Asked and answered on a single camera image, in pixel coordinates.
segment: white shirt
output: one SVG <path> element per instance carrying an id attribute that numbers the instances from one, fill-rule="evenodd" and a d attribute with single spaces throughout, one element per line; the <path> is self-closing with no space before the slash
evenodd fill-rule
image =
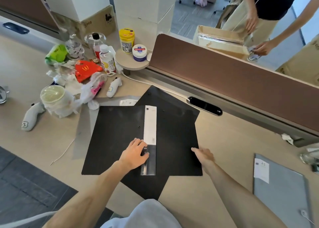
<path id="1" fill-rule="evenodd" d="M 157 200 L 141 202 L 129 217 L 113 218 L 101 228 L 181 228 L 175 217 Z"/>

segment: plastic bottle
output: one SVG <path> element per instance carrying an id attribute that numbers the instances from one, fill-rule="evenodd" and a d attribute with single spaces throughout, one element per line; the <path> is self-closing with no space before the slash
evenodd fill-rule
<path id="1" fill-rule="evenodd" d="M 68 58 L 70 60 L 83 60 L 84 48 L 76 34 L 70 35 L 70 39 L 65 42 L 66 50 L 68 51 Z"/>
<path id="2" fill-rule="evenodd" d="M 108 50 L 108 45 L 101 45 L 100 50 L 100 61 L 102 67 L 104 68 L 108 76 L 113 76 L 114 74 L 116 74 L 113 54 Z"/>
<path id="3" fill-rule="evenodd" d="M 93 43 L 93 51 L 95 52 L 95 55 L 98 59 L 100 59 L 100 47 L 101 45 L 103 45 L 103 42 L 101 41 L 100 39 L 100 35 L 98 33 L 92 33 L 92 37 L 93 37 L 93 40 L 94 40 L 94 43 Z"/>

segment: desk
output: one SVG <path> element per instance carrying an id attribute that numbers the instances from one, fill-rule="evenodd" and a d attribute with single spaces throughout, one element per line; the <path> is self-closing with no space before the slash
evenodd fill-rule
<path id="1" fill-rule="evenodd" d="M 96 176 L 82 176 L 85 155 L 75 158 L 74 145 L 52 166 L 74 139 L 79 115 L 58 119 L 44 113 L 30 132 L 20 129 L 25 112 L 39 101 L 40 91 L 52 79 L 46 76 L 46 53 L 0 36 L 0 83 L 9 85 L 10 99 L 0 105 L 0 145 L 39 169 L 76 190 L 83 190 Z M 123 86 L 115 96 L 141 96 L 148 85 L 122 77 Z M 99 97 L 105 97 L 109 79 Z M 254 153 L 300 172 L 309 180 L 310 200 L 315 223 L 319 223 L 319 177 L 303 164 L 298 153 L 303 150 L 289 145 L 262 127 L 224 113 L 216 117 L 201 111 L 196 130 L 199 145 L 209 148 L 216 162 L 249 191 L 253 188 Z M 127 216 L 143 199 L 119 183 L 107 208 Z M 236 228 L 208 175 L 202 177 L 170 177 L 159 201 L 183 227 Z"/>

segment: brown partition panel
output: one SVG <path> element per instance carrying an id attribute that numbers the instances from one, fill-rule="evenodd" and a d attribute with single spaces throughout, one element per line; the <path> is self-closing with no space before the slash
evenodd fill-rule
<path id="1" fill-rule="evenodd" d="M 150 66 L 319 132 L 319 88 L 165 34 Z"/>
<path id="2" fill-rule="evenodd" d="M 0 10 L 59 32 L 42 0 L 0 0 Z"/>

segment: yellow container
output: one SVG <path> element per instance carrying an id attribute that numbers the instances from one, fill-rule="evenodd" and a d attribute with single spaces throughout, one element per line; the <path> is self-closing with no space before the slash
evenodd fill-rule
<path id="1" fill-rule="evenodd" d="M 132 53 L 132 47 L 134 46 L 135 33 L 132 29 L 119 30 L 122 51 L 130 54 Z"/>

